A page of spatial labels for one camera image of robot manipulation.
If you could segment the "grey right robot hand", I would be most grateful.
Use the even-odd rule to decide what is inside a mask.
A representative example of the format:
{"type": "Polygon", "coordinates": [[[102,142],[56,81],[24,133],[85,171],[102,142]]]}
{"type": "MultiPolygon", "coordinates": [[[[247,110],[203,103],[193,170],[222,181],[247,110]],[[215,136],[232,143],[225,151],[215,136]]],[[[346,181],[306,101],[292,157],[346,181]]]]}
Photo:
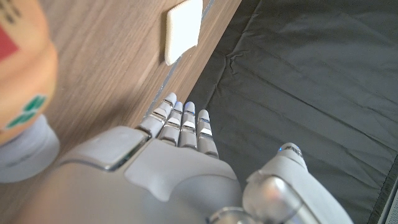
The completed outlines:
{"type": "Polygon", "coordinates": [[[209,114],[169,94],[135,128],[65,154],[14,223],[351,223],[288,142],[245,187],[219,158],[209,114]]]}

